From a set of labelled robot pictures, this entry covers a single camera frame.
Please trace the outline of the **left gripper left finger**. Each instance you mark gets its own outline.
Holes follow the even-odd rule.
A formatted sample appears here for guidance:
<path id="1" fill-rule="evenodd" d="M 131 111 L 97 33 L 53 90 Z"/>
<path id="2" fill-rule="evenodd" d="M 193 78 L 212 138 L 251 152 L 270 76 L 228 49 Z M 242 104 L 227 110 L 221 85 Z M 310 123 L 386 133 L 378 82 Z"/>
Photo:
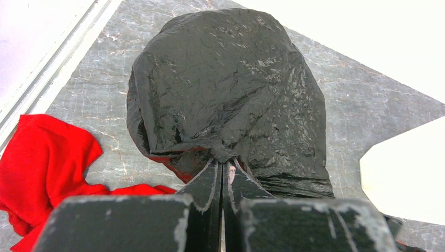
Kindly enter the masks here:
<path id="1" fill-rule="evenodd" d="M 209 160 L 173 195 L 68 198 L 34 250 L 220 251 L 222 168 Z"/>

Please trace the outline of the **white trash bin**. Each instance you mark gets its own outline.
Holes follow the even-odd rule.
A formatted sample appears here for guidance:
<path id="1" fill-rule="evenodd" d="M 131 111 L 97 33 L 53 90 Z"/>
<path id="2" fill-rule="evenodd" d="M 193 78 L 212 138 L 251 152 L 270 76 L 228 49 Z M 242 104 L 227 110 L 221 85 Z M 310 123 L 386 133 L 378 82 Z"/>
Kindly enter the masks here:
<path id="1" fill-rule="evenodd" d="M 361 187 L 384 214 L 444 225 L 444 117 L 372 146 Z"/>

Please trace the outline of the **black trash bag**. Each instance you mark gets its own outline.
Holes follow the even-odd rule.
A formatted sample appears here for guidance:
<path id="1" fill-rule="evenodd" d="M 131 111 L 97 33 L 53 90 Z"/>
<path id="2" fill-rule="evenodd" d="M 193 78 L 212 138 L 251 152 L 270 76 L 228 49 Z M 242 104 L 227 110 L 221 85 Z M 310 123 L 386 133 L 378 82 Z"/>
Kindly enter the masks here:
<path id="1" fill-rule="evenodd" d="M 168 21 L 137 56 L 126 99 L 138 150 L 184 183 L 236 159 L 269 193 L 332 198 L 325 98 L 270 14 L 208 10 Z"/>

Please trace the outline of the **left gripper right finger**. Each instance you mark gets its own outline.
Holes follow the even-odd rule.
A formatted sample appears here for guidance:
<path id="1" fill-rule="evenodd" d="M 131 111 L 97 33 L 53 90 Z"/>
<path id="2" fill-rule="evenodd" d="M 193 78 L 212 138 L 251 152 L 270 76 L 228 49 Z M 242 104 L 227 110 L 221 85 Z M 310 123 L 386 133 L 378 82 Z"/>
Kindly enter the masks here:
<path id="1" fill-rule="evenodd" d="M 226 251 L 395 251 L 383 215 L 356 199 L 275 198 L 224 165 Z"/>

